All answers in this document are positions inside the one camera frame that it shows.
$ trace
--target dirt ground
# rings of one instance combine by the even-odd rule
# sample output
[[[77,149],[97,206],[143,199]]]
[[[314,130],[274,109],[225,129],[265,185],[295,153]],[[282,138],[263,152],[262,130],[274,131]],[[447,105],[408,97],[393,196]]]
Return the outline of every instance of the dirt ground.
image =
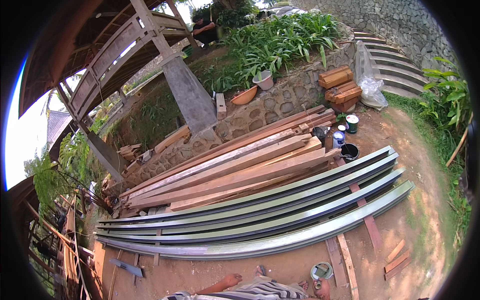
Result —
[[[437,162],[429,158],[428,147],[406,114],[394,108],[376,112],[360,106],[357,107],[356,114],[360,118],[359,130],[357,134],[347,134],[347,143],[356,144],[360,156],[392,145],[400,154],[397,167],[407,169],[401,180],[409,179],[417,186],[407,199],[375,218],[384,242],[377,252],[373,251],[364,224],[345,233],[360,298],[403,300],[432,297],[451,263],[448,262],[451,250],[443,242],[445,237],[442,234],[443,227],[449,226],[445,217],[448,208],[442,188],[443,174],[439,171]],[[402,239],[406,242],[403,251],[410,249],[413,261],[400,274],[386,282],[383,278],[385,258]],[[113,264],[108,260],[117,257],[119,251],[110,247],[103,249],[98,242],[95,242],[94,248],[96,271],[102,278],[103,298],[106,299],[113,272]],[[132,263],[133,254],[124,252],[121,260]],[[230,261],[160,259],[160,266],[155,267],[153,257],[141,256],[139,264],[144,268],[145,277],[137,279],[134,286],[132,275],[119,270],[113,286],[113,299],[153,300],[178,290],[194,293],[216,283],[229,273],[240,273],[244,280],[248,280],[258,264],[263,264],[267,275],[279,283],[308,280],[308,292],[312,294],[309,271],[321,261],[329,262],[324,242],[290,252]],[[333,277],[329,282],[331,299],[350,299],[348,287],[337,288]]]

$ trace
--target sky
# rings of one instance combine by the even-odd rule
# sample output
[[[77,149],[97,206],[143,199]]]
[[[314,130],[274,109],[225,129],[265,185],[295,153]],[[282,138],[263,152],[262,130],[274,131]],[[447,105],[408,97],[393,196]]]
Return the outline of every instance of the sky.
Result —
[[[196,8],[205,4],[211,3],[211,0],[192,0]],[[263,8],[261,1],[257,2],[257,6]],[[185,23],[191,23],[190,9],[188,5],[179,3],[177,9],[182,16]],[[167,6],[165,13],[173,15],[170,8]],[[131,47],[126,49],[121,55],[123,56]],[[7,190],[17,183],[25,179],[24,161],[35,157],[35,152],[40,151],[47,143],[47,116],[45,114],[45,103],[48,97],[48,92],[41,96],[25,113],[18,119],[18,102],[20,95],[21,76],[17,81],[15,91],[10,106],[10,111],[7,121],[7,132],[5,136],[5,173]],[[67,84],[75,90],[78,81],[67,79]],[[63,103],[56,96],[53,96],[50,101],[50,110],[65,109]]]

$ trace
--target step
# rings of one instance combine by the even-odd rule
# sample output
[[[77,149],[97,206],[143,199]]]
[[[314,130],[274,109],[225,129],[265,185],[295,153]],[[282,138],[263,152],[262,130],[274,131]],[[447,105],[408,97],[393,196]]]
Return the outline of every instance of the step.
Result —
[[[408,57],[403,56],[400,53],[395,53],[395,52],[386,51],[386,50],[379,50],[379,49],[369,49],[368,51],[372,56],[382,56],[382,57],[387,57],[394,60],[401,60],[404,62],[412,63],[412,61]]]
[[[387,42],[384,39],[379,39],[377,37],[355,37],[356,41],[362,41],[364,43],[375,43],[375,44],[386,44]]]
[[[374,36],[373,34],[371,34],[371,33],[360,32],[360,31],[354,32],[353,35],[354,35],[355,37],[358,37],[358,36],[359,36],[359,37],[375,37],[375,36]]]
[[[376,44],[376,43],[363,43],[363,44],[368,49],[378,49],[378,50],[386,50],[390,52],[400,53],[397,48],[391,47],[389,45]]]
[[[423,77],[422,75],[418,75],[414,72],[410,72],[408,70],[404,70],[401,68],[397,67],[392,67],[392,66],[387,66],[387,65],[379,65],[377,64],[378,70],[380,70],[380,74],[387,74],[387,75],[393,75],[397,77],[402,77],[405,79],[408,79],[416,84],[419,84],[421,86],[426,85],[429,83],[429,81]]]
[[[401,68],[401,69],[413,72],[413,73],[418,74],[418,75],[423,75],[422,70],[420,70],[419,68],[415,67],[414,65],[412,65],[411,63],[408,63],[408,62],[404,62],[404,61],[401,61],[401,60],[395,60],[395,59],[391,59],[391,58],[388,58],[388,57],[382,57],[382,56],[373,56],[373,59],[379,65],[387,65],[387,66],[397,67],[397,68]]]
[[[395,95],[403,96],[403,97],[408,97],[408,98],[418,98],[417,94],[414,94],[412,92],[406,91],[404,89],[401,89],[396,86],[391,86],[391,85],[386,85],[384,84],[382,87],[382,91],[386,91]]]
[[[424,92],[423,86],[421,86],[420,84],[416,84],[405,78],[387,75],[387,74],[380,74],[380,79],[384,81],[385,85],[399,87],[401,89],[404,89],[406,91],[412,92],[417,95]]]

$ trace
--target plastic bag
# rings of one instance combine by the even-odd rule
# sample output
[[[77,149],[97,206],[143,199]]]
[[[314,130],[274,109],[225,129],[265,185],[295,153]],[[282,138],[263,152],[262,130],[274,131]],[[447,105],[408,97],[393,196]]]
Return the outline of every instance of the plastic bag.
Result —
[[[355,82],[362,88],[361,101],[363,104],[381,110],[388,106],[388,102],[382,94],[384,81],[380,71],[375,67],[375,60],[362,41],[357,41],[357,53],[355,54]]]

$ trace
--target paint lid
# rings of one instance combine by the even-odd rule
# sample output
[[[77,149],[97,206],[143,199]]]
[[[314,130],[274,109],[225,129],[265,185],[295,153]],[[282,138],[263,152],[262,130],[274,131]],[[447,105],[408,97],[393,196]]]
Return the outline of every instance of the paint lid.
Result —
[[[359,122],[359,117],[355,116],[355,115],[348,115],[346,117],[347,119],[347,122],[350,123],[350,124],[356,124]]]
[[[333,138],[336,140],[343,140],[345,138],[345,135],[341,131],[335,131],[333,133]]]

